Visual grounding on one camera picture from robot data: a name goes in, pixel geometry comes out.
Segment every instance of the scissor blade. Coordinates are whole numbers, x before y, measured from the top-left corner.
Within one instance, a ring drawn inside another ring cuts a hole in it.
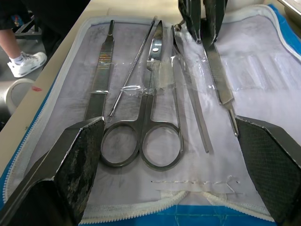
[[[162,20],[160,20],[151,41],[148,61],[161,60],[162,39],[163,25]]]

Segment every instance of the surgical instrument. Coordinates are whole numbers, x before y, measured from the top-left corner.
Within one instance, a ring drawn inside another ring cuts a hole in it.
[[[146,34],[146,36],[145,36],[145,38],[144,38],[144,40],[143,40],[143,42],[142,42],[142,44],[141,44],[141,46],[140,46],[140,49],[139,49],[139,51],[138,51],[138,53],[137,53],[137,55],[136,55],[136,57],[135,57],[135,60],[133,61],[132,66],[131,66],[130,70],[129,70],[128,73],[127,73],[127,77],[126,77],[126,79],[124,80],[124,83],[123,83],[123,86],[122,86],[122,87],[125,87],[125,86],[127,85],[127,82],[128,82],[128,80],[130,79],[130,77],[131,77],[131,75],[132,75],[132,73],[133,73],[133,71],[134,71],[134,68],[135,68],[135,66],[136,66],[136,64],[137,64],[137,62],[138,62],[138,60],[139,60],[139,57],[140,57],[140,55],[141,55],[141,53],[142,53],[142,50],[143,50],[143,48],[144,48],[144,46],[145,46],[145,43],[146,43],[148,37],[149,37],[149,35],[150,35],[151,29],[152,29],[152,27],[153,27],[154,24],[155,24],[156,19],[157,19],[157,17],[155,16],[155,17],[153,18],[151,24],[150,24],[150,28],[149,28],[149,30],[147,31],[147,34]],[[115,101],[114,101],[114,104],[113,104],[113,106],[112,106],[112,108],[111,108],[109,114],[108,114],[109,117],[112,117],[112,116],[114,115],[115,110],[116,110],[117,105],[118,105],[118,102],[120,101],[120,98],[121,98],[122,93],[123,93],[123,90],[121,89],[120,92],[119,92],[119,94],[118,94],[118,96],[116,97],[116,99],[115,99]]]
[[[211,76],[215,85],[215,90],[221,105],[223,105],[227,109],[234,135],[238,136],[238,127],[235,120],[235,113],[232,105],[234,96],[229,88],[226,72],[223,68],[221,57],[216,49],[215,44],[212,42],[212,36],[208,28],[208,24],[202,23],[202,27],[203,46],[208,59]]]
[[[111,20],[108,36],[105,42],[102,44],[101,51],[99,53],[90,99],[85,113],[85,119],[91,119],[103,115],[114,49],[114,25],[114,20]]]
[[[160,21],[155,30],[151,47],[150,47],[149,58],[147,61],[147,71],[144,75],[144,80],[143,80],[144,81],[143,85],[147,90],[147,92],[144,92],[141,97],[140,109],[139,109],[139,114],[137,119],[135,121],[116,122],[115,124],[111,125],[106,129],[103,137],[103,141],[104,141],[108,136],[108,134],[118,127],[131,128],[134,131],[137,139],[135,149],[133,153],[130,155],[130,157],[122,162],[108,161],[103,155],[103,150],[101,150],[101,154],[100,154],[101,160],[107,166],[114,167],[114,168],[121,168],[127,166],[140,153],[143,161],[148,167],[157,171],[165,171],[175,166],[181,158],[181,154],[183,150],[183,138],[180,132],[180,128],[169,122],[151,120],[151,112],[153,108],[153,103],[155,102],[155,94],[156,94],[155,87],[153,87],[152,76],[154,77],[157,76],[156,75],[157,71],[153,70],[153,64],[161,62],[162,39],[163,39],[163,25],[162,25],[162,21]],[[151,161],[149,161],[143,151],[143,143],[145,141],[145,138],[153,130],[158,128],[168,128],[174,131],[178,135],[178,138],[180,140],[180,149],[177,157],[170,164],[165,166],[158,166],[152,163]]]
[[[184,58],[184,46],[182,43],[182,39],[175,35],[174,26],[171,27],[171,30],[172,30],[172,36],[173,36],[173,50],[175,51],[175,53],[177,55],[180,55]],[[189,98],[190,98],[191,105],[193,108],[194,116],[197,121],[198,131],[200,133],[205,152],[212,153],[213,147],[212,147],[212,143],[211,143],[208,129],[206,126],[206,122],[205,122],[205,119],[203,116],[200,100],[198,97],[198,89],[197,89],[196,81],[195,81],[194,77],[191,76],[191,74],[189,72],[189,68],[186,65],[185,59],[183,59],[182,61],[180,60],[180,65],[181,65],[181,68],[183,71],[185,82],[188,86],[187,90],[188,90]]]

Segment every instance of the scissor finger loop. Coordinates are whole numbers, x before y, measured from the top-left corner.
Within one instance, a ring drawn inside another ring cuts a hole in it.
[[[103,136],[103,141],[102,141],[102,146],[101,146],[101,151],[100,151],[100,160],[109,167],[112,168],[122,168],[125,167],[127,165],[129,165],[132,161],[135,160],[135,158],[137,157],[138,153],[139,153],[139,144],[140,144],[140,131],[138,131],[136,129],[136,121],[119,121],[117,123],[114,123],[113,125],[111,125],[110,127],[108,127],[105,131],[104,131],[104,136]],[[103,144],[107,138],[107,136],[115,129],[119,128],[119,127],[128,127],[130,129],[132,129],[134,131],[135,137],[136,137],[136,146],[135,149],[133,151],[133,153],[124,161],[121,162],[111,162],[109,160],[107,160],[103,154]]]
[[[165,166],[159,166],[159,165],[156,165],[155,163],[153,163],[152,161],[150,161],[146,157],[144,149],[143,149],[143,144],[145,142],[145,139],[148,137],[148,135],[152,131],[154,131],[158,128],[167,128],[167,129],[170,129],[170,130],[174,131],[178,135],[178,138],[179,138],[179,141],[180,141],[180,148],[179,148],[179,151],[178,151],[178,154],[177,154],[176,158],[170,164],[165,165]],[[149,168],[151,168],[153,170],[156,170],[156,171],[169,170],[169,169],[173,168],[176,164],[178,164],[178,162],[181,159],[182,152],[183,152],[183,137],[181,135],[180,128],[176,127],[172,123],[165,122],[165,121],[150,121],[149,124],[145,125],[145,127],[143,128],[142,136],[141,136],[141,140],[140,140],[140,155],[141,155],[141,158],[144,161],[144,163]]]

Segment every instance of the white sneaker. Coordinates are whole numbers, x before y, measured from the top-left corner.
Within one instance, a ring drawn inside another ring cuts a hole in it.
[[[28,75],[30,72],[38,69],[47,60],[45,53],[39,52],[34,55],[21,52],[23,56],[23,62],[20,65],[16,65],[14,62],[8,62],[8,66],[15,78],[22,78]]]

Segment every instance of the table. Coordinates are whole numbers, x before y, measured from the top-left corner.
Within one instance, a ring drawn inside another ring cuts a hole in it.
[[[126,4],[124,2],[124,0],[91,0],[34,83],[34,86],[40,88],[41,91],[29,90],[15,113],[1,131],[0,175],[2,175],[6,165],[19,146],[37,110],[47,95],[83,21],[93,16],[105,15],[131,15],[149,18],[153,18],[157,15],[158,19],[173,24],[180,22],[182,19],[178,10],[178,0],[128,0],[126,1]],[[281,14],[285,14],[283,5],[278,1],[266,0],[265,3],[273,3],[279,9]],[[300,29],[298,29],[290,20],[288,21],[292,28],[300,35],[299,37],[301,37]]]

